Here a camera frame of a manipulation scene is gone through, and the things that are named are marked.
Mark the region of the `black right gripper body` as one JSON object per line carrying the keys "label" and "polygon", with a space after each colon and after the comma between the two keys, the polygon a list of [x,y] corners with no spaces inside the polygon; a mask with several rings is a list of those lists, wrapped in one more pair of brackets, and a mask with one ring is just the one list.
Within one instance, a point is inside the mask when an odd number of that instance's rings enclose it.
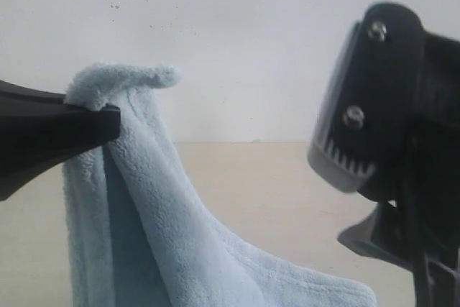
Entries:
{"label": "black right gripper body", "polygon": [[415,116],[394,170],[395,191],[379,198],[339,242],[413,275],[417,306],[459,304],[459,43],[425,35]]}

